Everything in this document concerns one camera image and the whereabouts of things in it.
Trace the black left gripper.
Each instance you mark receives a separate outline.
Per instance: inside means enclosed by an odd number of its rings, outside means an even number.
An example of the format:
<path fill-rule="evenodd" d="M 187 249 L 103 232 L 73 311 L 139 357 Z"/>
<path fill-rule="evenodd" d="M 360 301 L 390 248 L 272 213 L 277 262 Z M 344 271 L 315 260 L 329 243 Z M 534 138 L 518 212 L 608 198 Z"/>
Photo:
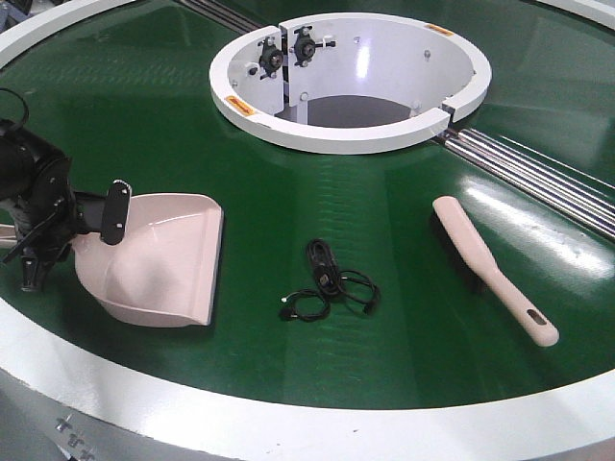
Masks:
<path fill-rule="evenodd" d="M 105 196 L 74 193 L 68 179 L 70 167 L 70 158 L 51 159 L 20 190 L 1 198 L 1 208 L 12 218 L 15 234 L 15 243 L 2 261 L 21 257 L 21 289 L 25 292 L 42 290 L 77 233 L 98 233 L 110 246 L 124 238 L 131 186 L 114 180 Z"/>

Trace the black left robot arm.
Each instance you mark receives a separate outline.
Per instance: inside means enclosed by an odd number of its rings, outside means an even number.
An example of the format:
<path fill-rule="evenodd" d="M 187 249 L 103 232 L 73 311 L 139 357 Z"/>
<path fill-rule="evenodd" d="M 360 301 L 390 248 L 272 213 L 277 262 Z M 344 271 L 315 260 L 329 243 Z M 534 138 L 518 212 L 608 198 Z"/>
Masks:
<path fill-rule="evenodd" d="M 12 218 L 16 243 L 4 263 L 19 258 L 22 289 L 35 292 L 78 235 L 97 233 L 103 243 L 123 239 L 132 189 L 115 180 L 105 195 L 74 189 L 71 159 L 19 123 L 1 121 L 1 208 Z"/>

